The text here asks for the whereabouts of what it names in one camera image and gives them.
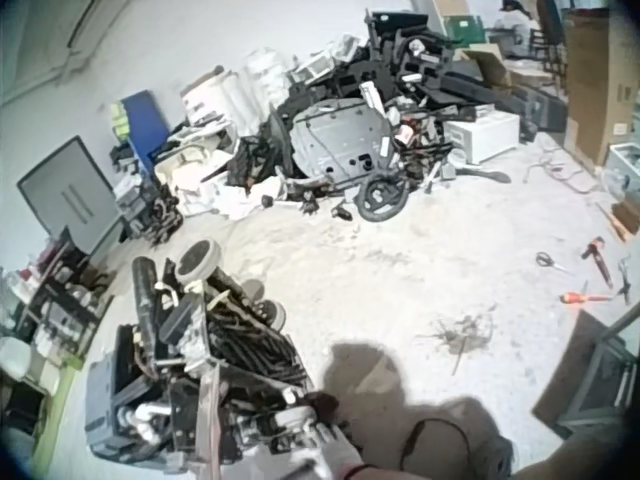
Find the gray metal plate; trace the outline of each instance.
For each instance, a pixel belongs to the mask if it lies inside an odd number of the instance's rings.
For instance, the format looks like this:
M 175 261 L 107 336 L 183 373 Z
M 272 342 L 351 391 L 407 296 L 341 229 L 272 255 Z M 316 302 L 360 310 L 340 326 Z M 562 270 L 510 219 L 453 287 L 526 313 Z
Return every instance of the gray metal plate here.
M 364 100 L 323 100 L 295 116 L 293 158 L 307 177 L 328 175 L 336 188 L 349 188 L 389 165 L 392 147 L 380 150 L 390 136 L 388 120 Z

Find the person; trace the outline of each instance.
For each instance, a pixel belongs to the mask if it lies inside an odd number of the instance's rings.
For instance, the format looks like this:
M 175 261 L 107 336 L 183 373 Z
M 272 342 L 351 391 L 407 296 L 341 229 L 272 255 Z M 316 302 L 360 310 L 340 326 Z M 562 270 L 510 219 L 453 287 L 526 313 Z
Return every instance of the person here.
M 540 24 L 533 19 L 531 14 L 517 0 L 503 0 L 500 10 L 503 13 L 496 20 L 494 27 L 513 30 L 517 37 L 517 44 L 513 47 L 511 53 L 520 57 L 528 56 L 531 30 L 540 30 Z

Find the black rubber tire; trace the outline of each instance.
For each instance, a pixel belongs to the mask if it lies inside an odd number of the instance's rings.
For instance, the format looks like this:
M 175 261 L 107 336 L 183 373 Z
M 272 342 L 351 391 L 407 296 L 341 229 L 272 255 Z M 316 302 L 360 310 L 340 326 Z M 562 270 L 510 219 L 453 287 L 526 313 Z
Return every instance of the black rubber tire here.
M 258 303 L 262 304 L 267 311 L 265 323 L 276 332 L 280 332 L 287 321 L 287 311 L 284 306 L 280 302 L 269 299 L 261 300 Z
M 180 257 L 176 279 L 185 286 L 196 280 L 206 280 L 220 264 L 221 256 L 220 245 L 213 239 L 194 243 Z
M 402 191 L 400 200 L 398 201 L 398 203 L 393 205 L 389 210 L 383 213 L 374 213 L 369 211 L 366 208 L 365 199 L 366 199 L 367 189 L 369 188 L 369 186 L 373 182 L 377 182 L 379 180 L 389 180 L 389 179 L 397 180 L 397 173 L 389 173 L 389 172 L 373 173 L 369 175 L 364 182 L 362 182 L 362 185 L 360 185 L 360 191 L 358 192 L 358 195 L 356 195 L 356 198 L 354 199 L 354 203 L 356 204 L 356 207 L 358 207 L 358 213 L 360 214 L 360 216 L 364 218 L 367 222 L 379 223 L 379 222 L 387 221 L 390 218 L 393 218 L 397 214 L 399 214 L 407 204 L 407 201 L 409 200 L 409 185 L 405 182 L 404 190 Z

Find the white glove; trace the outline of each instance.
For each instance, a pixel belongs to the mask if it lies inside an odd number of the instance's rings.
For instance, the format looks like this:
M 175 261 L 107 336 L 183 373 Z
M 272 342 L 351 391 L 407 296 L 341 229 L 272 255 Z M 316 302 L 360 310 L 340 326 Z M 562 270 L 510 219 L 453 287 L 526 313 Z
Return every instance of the white glove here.
M 315 462 L 314 473 L 322 479 L 343 478 L 364 462 L 342 431 L 332 425 L 317 423 L 305 430 L 306 449 L 296 452 L 296 460 Z

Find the debris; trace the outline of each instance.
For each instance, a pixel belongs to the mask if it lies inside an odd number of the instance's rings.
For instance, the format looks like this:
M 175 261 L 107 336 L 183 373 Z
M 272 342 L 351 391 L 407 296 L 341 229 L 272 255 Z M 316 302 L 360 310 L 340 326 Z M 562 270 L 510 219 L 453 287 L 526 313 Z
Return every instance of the debris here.
M 602 255 L 600 254 L 600 249 L 602 247 L 604 247 L 604 239 L 602 237 L 596 237 L 587 246 L 587 249 L 582 254 L 582 259 L 585 260 L 590 256 L 592 256 L 605 282 L 607 282 L 607 285 L 609 286 L 609 288 L 613 288 L 613 281 L 611 280 L 611 274 L 609 273 L 607 264 L 604 263 L 604 258 L 602 258 Z
M 353 215 L 351 215 L 351 212 L 349 212 L 349 210 L 347 210 L 346 208 L 344 208 L 342 205 L 344 204 L 344 202 L 339 203 L 338 205 L 336 205 L 335 207 L 333 207 L 331 209 L 331 216 L 332 217 L 338 217 L 341 218 L 342 220 L 346 221 L 346 222 L 351 222 L 353 221 Z
M 271 195 L 263 195 L 261 203 L 262 208 L 271 208 L 273 207 L 273 197 Z
M 451 375 L 455 375 L 462 355 L 472 350 L 485 348 L 493 336 L 493 316 L 497 304 L 494 304 L 485 313 L 480 313 L 475 317 L 465 315 L 465 317 L 454 324 L 454 328 L 447 328 L 439 321 L 440 332 L 434 337 L 442 340 L 449 348 L 449 353 L 456 355 L 456 364 Z M 483 328 L 482 321 L 486 320 L 488 326 Z
M 318 201 L 316 200 L 315 195 L 311 191 L 304 192 L 302 206 L 300 210 L 304 215 L 313 215 L 318 210 L 320 210 L 320 206 L 318 205 Z

